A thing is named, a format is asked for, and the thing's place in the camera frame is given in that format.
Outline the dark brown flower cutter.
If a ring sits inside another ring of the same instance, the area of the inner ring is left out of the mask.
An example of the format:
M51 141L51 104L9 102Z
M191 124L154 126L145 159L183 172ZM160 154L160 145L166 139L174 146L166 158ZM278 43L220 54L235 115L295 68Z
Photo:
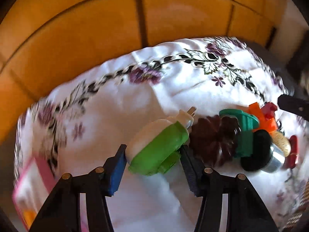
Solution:
M191 128L189 148L205 165L223 166L236 155L241 128L231 116L199 118Z

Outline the teal plastic stamp cutter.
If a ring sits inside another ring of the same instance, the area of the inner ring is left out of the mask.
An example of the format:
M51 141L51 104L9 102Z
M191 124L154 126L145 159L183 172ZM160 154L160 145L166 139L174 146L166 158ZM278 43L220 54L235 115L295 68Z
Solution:
M235 157L249 157L253 151L253 130L259 127L259 119L240 109L223 109L219 112L219 116L235 117L240 126L240 136L238 137L238 147Z

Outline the clear jar black lid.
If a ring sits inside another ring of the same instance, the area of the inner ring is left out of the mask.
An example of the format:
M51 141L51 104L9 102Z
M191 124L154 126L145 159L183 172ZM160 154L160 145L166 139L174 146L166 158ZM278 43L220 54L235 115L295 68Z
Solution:
M275 173L281 169L285 162L283 151L273 142L266 130L253 133L252 154L240 158L240 166L246 172L263 171Z

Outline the green white plastic toy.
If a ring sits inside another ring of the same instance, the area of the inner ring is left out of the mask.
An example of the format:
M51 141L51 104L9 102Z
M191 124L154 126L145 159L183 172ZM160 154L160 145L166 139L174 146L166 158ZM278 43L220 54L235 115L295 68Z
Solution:
M177 116L158 119L143 127L126 148L128 170L151 176L167 173L181 158L179 149L189 139L196 108L180 110Z

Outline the red plastic tool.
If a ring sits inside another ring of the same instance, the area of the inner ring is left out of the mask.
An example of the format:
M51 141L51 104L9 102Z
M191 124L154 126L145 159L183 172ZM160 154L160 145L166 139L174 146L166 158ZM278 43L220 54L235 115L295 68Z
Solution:
M289 139L291 152L285 158L284 169L294 169L299 162L299 139L296 135L292 135Z

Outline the wooden wall cabinet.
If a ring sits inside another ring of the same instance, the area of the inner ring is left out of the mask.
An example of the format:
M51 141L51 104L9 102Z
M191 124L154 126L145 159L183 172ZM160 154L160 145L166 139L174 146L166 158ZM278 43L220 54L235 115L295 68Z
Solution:
M182 38L267 44L286 0L17 0L1 22L1 137L33 102L90 68Z

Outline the orange plastic cutter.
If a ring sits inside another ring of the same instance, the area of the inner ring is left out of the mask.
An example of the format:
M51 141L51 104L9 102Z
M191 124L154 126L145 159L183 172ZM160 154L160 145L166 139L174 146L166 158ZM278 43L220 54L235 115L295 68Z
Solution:
M277 131L278 126L275 120L275 111L277 111L277 106L272 102L267 102L263 107L260 108L257 102L250 104L248 106L247 113L256 116L259 120L259 126L253 131L265 130L268 133Z

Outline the white floral embroidered tablecloth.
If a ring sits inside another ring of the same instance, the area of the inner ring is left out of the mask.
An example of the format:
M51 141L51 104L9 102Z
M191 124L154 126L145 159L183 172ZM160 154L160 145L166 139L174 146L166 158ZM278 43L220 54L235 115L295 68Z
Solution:
M31 157L45 159L54 179L88 173L115 154L148 123L197 107L197 117L258 102L277 103L281 93L304 97L275 57L236 38L181 39L104 62L27 109L18 120L15 185ZM292 171L249 173L279 229L302 200L308 181L305 122L278 110L282 132L300 138L301 161ZM165 175L139 176L127 169L108 200L116 231L192 231L200 200L185 186L177 162Z

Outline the yellow textured roller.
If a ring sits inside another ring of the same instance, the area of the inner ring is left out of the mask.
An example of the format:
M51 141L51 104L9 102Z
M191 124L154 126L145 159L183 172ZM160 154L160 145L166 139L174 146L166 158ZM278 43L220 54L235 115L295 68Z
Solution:
M289 156L291 152L291 144L288 138L279 131L271 132L270 136L272 137L273 143L283 152L284 156Z

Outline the pink cardboard box tray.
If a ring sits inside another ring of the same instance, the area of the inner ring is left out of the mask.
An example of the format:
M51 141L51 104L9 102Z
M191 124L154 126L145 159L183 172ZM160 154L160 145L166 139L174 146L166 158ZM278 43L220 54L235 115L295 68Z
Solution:
M17 214L29 230L56 181L48 163L32 157L22 170L12 194Z

